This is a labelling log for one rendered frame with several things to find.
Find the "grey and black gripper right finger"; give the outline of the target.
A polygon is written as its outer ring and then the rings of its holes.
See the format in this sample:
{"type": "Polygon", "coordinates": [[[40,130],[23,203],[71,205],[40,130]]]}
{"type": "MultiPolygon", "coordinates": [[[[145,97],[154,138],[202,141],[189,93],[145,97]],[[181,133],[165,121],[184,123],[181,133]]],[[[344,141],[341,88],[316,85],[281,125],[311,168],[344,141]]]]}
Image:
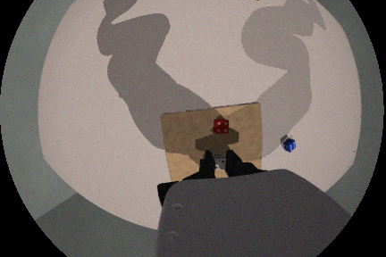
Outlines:
{"type": "Polygon", "coordinates": [[[264,172],[251,162],[243,162],[232,150],[226,151],[225,171],[228,177],[243,176],[264,172]]]}

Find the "red die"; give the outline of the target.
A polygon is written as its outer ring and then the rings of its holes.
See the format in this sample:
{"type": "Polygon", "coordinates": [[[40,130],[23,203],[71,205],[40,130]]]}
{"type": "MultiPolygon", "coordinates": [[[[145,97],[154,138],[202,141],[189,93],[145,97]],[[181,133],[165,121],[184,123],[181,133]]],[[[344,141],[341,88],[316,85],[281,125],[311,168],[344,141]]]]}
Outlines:
{"type": "Polygon", "coordinates": [[[214,132],[216,134],[228,134],[229,133],[229,121],[228,120],[214,120],[214,132]]]}

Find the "tan square mat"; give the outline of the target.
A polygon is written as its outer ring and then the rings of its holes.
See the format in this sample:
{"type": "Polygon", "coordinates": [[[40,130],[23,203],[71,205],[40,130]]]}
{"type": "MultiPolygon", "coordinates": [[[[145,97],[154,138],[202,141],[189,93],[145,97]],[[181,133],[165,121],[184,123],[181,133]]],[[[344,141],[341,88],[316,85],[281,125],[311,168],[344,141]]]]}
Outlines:
{"type": "Polygon", "coordinates": [[[262,166],[261,104],[245,104],[160,115],[171,180],[182,181],[199,171],[206,151],[232,150],[243,162],[262,166]],[[215,134],[214,120],[228,120],[229,133],[215,134]]]}

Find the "blue die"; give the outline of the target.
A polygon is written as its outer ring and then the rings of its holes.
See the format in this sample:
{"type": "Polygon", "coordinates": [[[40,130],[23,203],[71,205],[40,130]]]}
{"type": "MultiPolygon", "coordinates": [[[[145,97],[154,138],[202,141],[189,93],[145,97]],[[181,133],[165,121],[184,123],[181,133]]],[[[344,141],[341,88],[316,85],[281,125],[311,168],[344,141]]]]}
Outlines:
{"type": "Polygon", "coordinates": [[[287,152],[291,152],[296,148],[295,140],[293,139],[287,139],[284,143],[284,150],[287,152]]]}

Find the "white die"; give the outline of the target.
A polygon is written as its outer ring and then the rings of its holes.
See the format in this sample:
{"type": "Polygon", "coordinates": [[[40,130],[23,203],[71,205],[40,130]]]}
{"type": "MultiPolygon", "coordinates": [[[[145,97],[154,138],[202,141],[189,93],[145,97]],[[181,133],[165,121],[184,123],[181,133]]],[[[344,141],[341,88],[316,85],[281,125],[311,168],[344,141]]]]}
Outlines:
{"type": "Polygon", "coordinates": [[[215,169],[216,170],[224,170],[225,169],[225,163],[226,158],[223,154],[213,154],[214,160],[215,160],[215,169]]]}

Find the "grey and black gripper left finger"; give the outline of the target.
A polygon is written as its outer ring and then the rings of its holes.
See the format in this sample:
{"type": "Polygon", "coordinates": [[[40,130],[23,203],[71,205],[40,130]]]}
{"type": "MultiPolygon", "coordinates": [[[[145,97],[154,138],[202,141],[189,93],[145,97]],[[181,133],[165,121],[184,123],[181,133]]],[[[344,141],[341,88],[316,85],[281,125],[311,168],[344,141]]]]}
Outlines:
{"type": "MultiPolygon", "coordinates": [[[[214,175],[215,172],[215,160],[210,151],[206,151],[205,153],[205,159],[200,159],[200,167],[199,171],[184,178],[183,180],[186,179],[202,179],[202,178],[216,178],[214,175]]],[[[168,182],[168,183],[161,183],[157,186],[157,191],[158,191],[158,197],[160,200],[160,204],[163,208],[164,204],[164,198],[169,190],[169,188],[177,183],[179,181],[173,181],[173,182],[168,182]]]]}

